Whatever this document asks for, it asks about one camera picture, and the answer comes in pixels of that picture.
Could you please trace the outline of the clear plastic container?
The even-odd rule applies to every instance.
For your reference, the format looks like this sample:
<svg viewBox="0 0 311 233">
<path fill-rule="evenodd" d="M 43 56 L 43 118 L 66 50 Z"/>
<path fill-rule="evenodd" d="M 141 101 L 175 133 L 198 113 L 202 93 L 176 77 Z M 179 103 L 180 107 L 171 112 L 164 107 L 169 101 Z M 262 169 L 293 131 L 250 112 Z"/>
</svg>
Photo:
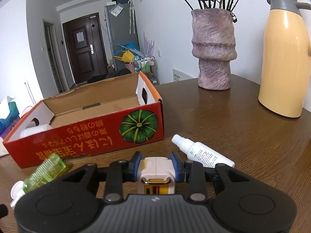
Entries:
<svg viewBox="0 0 311 233">
<path fill-rule="evenodd" d="M 48 131 L 51 129 L 53 129 L 53 128 L 49 124 L 38 125 L 38 126 L 26 128 L 21 132 L 20 138 L 32 136 L 32 135 L 42 133 L 42 132 L 45 132 L 45 131 Z"/>
</svg>

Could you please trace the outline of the red orange cardboard box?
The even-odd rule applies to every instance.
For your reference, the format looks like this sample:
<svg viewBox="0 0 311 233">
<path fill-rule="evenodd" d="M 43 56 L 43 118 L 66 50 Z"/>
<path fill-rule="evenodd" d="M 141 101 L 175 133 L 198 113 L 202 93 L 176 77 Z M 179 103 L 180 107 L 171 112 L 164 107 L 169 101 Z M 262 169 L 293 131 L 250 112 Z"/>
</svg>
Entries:
<svg viewBox="0 0 311 233">
<path fill-rule="evenodd" d="M 25 138 L 21 132 L 49 124 L 53 129 Z M 144 73 L 87 84 L 44 99 L 29 110 L 3 144 L 21 168 L 49 155 L 97 155 L 164 138 L 162 98 Z"/>
</svg>

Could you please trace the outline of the green transparent bottle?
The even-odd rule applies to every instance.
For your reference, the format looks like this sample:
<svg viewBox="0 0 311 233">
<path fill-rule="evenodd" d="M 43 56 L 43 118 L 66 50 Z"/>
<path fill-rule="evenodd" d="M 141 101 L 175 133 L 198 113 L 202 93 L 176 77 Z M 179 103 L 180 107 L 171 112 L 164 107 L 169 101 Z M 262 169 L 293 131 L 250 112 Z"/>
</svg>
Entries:
<svg viewBox="0 0 311 233">
<path fill-rule="evenodd" d="M 59 155 L 51 154 L 37 169 L 24 180 L 23 192 L 28 193 L 34 189 L 52 182 L 58 178 L 66 169 L 66 165 Z"/>
</svg>

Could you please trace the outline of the purple textured vase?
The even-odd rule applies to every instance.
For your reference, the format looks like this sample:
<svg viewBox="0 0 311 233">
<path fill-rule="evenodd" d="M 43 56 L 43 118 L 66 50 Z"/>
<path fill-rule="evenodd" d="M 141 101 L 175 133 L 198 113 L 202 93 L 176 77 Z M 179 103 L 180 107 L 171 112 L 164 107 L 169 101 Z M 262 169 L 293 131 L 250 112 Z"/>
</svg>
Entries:
<svg viewBox="0 0 311 233">
<path fill-rule="evenodd" d="M 237 58 L 232 15 L 224 9 L 196 9 L 192 16 L 192 55 L 199 62 L 198 86 L 206 90 L 228 90 L 230 62 Z"/>
</svg>

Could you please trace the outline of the metal utility cart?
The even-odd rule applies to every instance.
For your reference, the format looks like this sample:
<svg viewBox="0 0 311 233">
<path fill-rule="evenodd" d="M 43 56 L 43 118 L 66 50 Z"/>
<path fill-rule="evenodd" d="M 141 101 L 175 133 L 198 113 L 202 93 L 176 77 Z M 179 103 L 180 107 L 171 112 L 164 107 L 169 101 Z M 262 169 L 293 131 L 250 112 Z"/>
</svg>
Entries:
<svg viewBox="0 0 311 233">
<path fill-rule="evenodd" d="M 151 81 L 153 85 L 159 84 L 158 68 L 154 56 L 140 57 L 136 56 L 133 59 L 134 72 L 142 72 Z"/>
</svg>

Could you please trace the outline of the white yellow charger cube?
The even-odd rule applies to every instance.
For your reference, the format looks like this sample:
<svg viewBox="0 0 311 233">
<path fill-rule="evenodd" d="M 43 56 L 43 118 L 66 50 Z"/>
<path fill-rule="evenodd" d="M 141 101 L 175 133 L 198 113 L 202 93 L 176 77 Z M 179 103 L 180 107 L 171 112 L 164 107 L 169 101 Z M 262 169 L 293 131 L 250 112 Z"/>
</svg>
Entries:
<svg viewBox="0 0 311 233">
<path fill-rule="evenodd" d="M 166 157 L 146 157 L 140 161 L 137 193 L 143 195 L 172 195 L 175 193 L 176 173 L 172 160 Z"/>
</svg>

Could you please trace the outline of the white spray bottle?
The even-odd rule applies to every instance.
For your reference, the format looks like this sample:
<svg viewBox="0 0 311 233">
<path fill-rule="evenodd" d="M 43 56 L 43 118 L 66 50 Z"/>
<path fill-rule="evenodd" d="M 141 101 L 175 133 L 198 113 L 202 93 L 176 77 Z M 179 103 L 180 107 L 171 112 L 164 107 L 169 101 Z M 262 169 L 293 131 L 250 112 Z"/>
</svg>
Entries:
<svg viewBox="0 0 311 233">
<path fill-rule="evenodd" d="M 201 142 L 193 142 L 188 138 L 184 138 L 175 134 L 171 141 L 187 155 L 189 160 L 199 162 L 204 167 L 215 168 L 218 163 L 224 163 L 232 168 L 235 167 L 235 163 L 224 155 L 218 153 L 212 148 L 206 146 Z"/>
</svg>

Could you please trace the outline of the dark brown entrance door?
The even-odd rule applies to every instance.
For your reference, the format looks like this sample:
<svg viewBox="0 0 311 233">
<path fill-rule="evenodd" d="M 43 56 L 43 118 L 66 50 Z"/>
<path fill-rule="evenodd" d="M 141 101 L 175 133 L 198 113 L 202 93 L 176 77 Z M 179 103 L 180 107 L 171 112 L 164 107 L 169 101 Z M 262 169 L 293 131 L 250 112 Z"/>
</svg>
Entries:
<svg viewBox="0 0 311 233">
<path fill-rule="evenodd" d="M 63 23 L 63 32 L 76 84 L 108 73 L 99 13 Z"/>
</svg>

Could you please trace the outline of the yellow thermos jug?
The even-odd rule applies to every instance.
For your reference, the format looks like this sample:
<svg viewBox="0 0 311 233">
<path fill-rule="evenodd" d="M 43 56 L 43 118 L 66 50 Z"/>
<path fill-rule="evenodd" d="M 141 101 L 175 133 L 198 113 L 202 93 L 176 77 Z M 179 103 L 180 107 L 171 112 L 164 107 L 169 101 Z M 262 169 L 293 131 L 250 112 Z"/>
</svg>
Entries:
<svg viewBox="0 0 311 233">
<path fill-rule="evenodd" d="M 258 100 L 270 111 L 301 116 L 310 78 L 310 37 L 301 10 L 305 0 L 267 0 L 263 66 Z"/>
</svg>

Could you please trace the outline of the grey refrigerator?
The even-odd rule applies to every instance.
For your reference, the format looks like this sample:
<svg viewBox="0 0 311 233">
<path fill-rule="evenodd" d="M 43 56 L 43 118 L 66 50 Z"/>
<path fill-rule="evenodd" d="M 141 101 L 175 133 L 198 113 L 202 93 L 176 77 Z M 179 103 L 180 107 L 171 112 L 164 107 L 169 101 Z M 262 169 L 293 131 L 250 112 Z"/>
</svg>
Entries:
<svg viewBox="0 0 311 233">
<path fill-rule="evenodd" d="M 135 24 L 135 8 L 132 0 L 115 0 L 105 6 L 105 19 L 109 36 L 114 70 L 125 68 L 121 57 L 125 46 L 139 47 Z"/>
</svg>

